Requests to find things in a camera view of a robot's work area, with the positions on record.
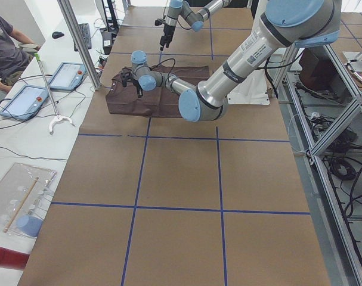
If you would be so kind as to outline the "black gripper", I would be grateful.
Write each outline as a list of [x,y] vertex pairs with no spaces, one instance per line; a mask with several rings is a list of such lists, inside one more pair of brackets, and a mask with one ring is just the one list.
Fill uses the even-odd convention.
[[163,28],[164,36],[161,36],[160,39],[160,50],[163,51],[164,47],[169,48],[169,45],[171,43],[171,38],[174,35],[175,32],[175,26],[171,26],[168,24],[165,24]]
[[131,76],[131,83],[136,87],[138,98],[142,98],[143,90],[141,85],[139,84],[139,81]]

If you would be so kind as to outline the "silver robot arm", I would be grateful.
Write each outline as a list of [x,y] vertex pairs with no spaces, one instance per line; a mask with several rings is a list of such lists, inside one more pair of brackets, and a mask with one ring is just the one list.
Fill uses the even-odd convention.
[[167,13],[164,13],[162,18],[158,18],[154,22],[155,26],[164,25],[163,35],[159,42],[160,50],[163,51],[164,48],[169,48],[179,17],[185,20],[191,30],[198,32],[203,27],[204,22],[210,19],[212,14],[230,4],[231,1],[229,0],[211,1],[195,13],[187,1],[171,0]]
[[143,51],[131,55],[132,78],[144,91],[165,87],[178,94],[183,119],[216,120],[227,110],[227,95],[277,49],[323,46],[336,41],[341,6],[341,1],[267,1],[256,29],[209,79],[194,86],[174,74],[152,71]]

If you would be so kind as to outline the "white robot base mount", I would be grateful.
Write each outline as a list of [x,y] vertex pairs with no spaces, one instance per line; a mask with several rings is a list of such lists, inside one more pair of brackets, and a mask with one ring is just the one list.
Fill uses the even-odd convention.
[[269,105],[268,86],[263,69],[253,71],[227,96],[230,105]]

